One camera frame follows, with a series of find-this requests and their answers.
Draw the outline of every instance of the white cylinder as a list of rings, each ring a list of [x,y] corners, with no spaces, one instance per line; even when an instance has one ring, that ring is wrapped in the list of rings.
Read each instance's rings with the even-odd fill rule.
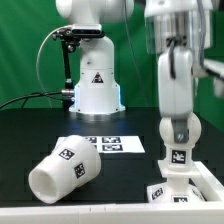
[[[81,136],[71,135],[29,174],[29,185],[41,201],[52,204],[91,179],[101,169],[97,149]]]
[[[212,10],[211,0],[202,1],[204,10]],[[197,0],[146,0],[145,18],[197,10]]]
[[[134,1],[127,1],[127,16]],[[56,0],[59,14],[70,24],[116,23],[125,20],[124,0]]]

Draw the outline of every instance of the warning label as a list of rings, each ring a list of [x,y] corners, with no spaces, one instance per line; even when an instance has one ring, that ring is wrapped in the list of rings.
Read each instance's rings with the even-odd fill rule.
[[[97,72],[97,74],[96,74],[96,76],[94,77],[92,83],[104,83],[104,82],[103,82],[103,79],[102,79],[102,77],[101,77],[101,75],[100,75],[99,72]]]

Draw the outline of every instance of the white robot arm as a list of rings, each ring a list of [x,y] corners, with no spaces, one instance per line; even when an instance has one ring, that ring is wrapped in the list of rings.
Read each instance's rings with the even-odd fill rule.
[[[198,189],[189,185],[189,178],[198,172],[191,157],[201,133],[200,121],[193,114],[193,79],[207,70],[217,70],[214,62],[201,63],[201,52],[211,46],[212,9],[211,0],[146,0],[145,3],[147,50],[161,54],[158,60],[160,134],[166,147],[166,158],[158,163],[167,182],[148,187],[148,199],[152,203],[204,200]],[[202,27],[200,10],[206,27]]]
[[[72,25],[71,32],[80,37],[80,80],[70,112],[93,121],[120,116],[125,107],[120,103],[120,87],[114,80],[114,45],[104,37],[101,24],[130,17],[134,1],[56,0],[56,6]]]
[[[58,12],[70,24],[117,23],[124,20],[124,0],[56,0]],[[127,1],[128,17],[134,2]]]

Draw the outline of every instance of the black cable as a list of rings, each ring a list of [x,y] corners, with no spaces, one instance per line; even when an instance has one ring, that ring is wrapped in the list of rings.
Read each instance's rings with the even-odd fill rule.
[[[35,93],[31,93],[30,95],[35,95],[35,94],[40,94],[40,96],[39,97],[42,97],[42,96],[46,96],[46,97],[48,97],[48,98],[51,98],[51,99],[54,99],[54,100],[61,100],[61,99],[57,99],[57,98],[54,98],[54,97],[51,97],[50,95],[57,95],[57,94],[60,94],[61,92],[52,92],[52,93],[40,93],[40,92],[35,92]],[[27,103],[27,101],[30,99],[30,98],[32,98],[32,97],[27,97],[26,99],[25,99],[25,101],[23,102],[23,104],[22,104],[22,106],[21,106],[21,109],[23,109],[24,107],[25,107],[25,105],[26,105],[26,103]]]
[[[170,50],[169,50],[169,60],[170,60],[170,75],[172,79],[176,79],[176,72],[174,68],[174,49],[176,47],[176,40],[172,39],[171,44],[170,44]]]
[[[137,59],[136,59],[134,48],[133,48],[132,41],[131,41],[131,35],[130,35],[130,32],[129,32],[128,13],[127,13],[127,0],[124,0],[124,8],[125,8],[126,33],[127,33],[127,37],[128,37],[128,42],[129,42],[129,45],[130,45],[131,53],[132,53],[132,58],[133,58],[133,61],[134,61],[135,70],[136,70],[136,73],[137,73],[137,76],[138,76],[140,89],[141,89],[141,92],[142,92],[142,95],[143,95],[143,98],[144,98],[145,107],[149,107],[147,96],[146,96],[146,91],[145,91],[145,88],[144,88],[144,85],[143,85],[143,78],[142,78],[142,75],[140,73],[140,69],[139,69],[139,66],[138,66],[138,63],[137,63]]]
[[[9,104],[12,104],[12,103],[15,103],[17,101],[24,100],[24,99],[28,100],[30,98],[48,97],[48,98],[51,98],[51,99],[54,99],[54,100],[60,100],[61,101],[62,99],[51,97],[52,95],[58,95],[58,94],[61,94],[61,92],[34,93],[34,94],[26,95],[26,96],[17,97],[17,98],[9,100],[9,101],[3,103],[2,105],[0,105],[0,110],[3,109],[4,107],[8,106]]]

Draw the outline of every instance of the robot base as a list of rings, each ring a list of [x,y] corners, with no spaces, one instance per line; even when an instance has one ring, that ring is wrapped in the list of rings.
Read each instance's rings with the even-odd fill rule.
[[[69,111],[70,117],[74,117],[76,119],[84,121],[111,121],[119,118],[124,118],[125,116],[125,110],[111,114],[83,114],[79,112],[74,112],[71,110],[71,108]]]
[[[200,191],[192,185],[188,185],[184,192],[176,192],[168,183],[157,184],[147,188],[150,203],[184,203],[204,201]]]
[[[193,161],[191,170],[187,172],[177,172],[168,169],[166,160],[159,160],[158,164],[162,177],[167,178],[167,182],[147,188],[150,203],[204,201],[204,197],[198,188],[189,184],[190,178],[200,179],[201,177],[200,170]]]

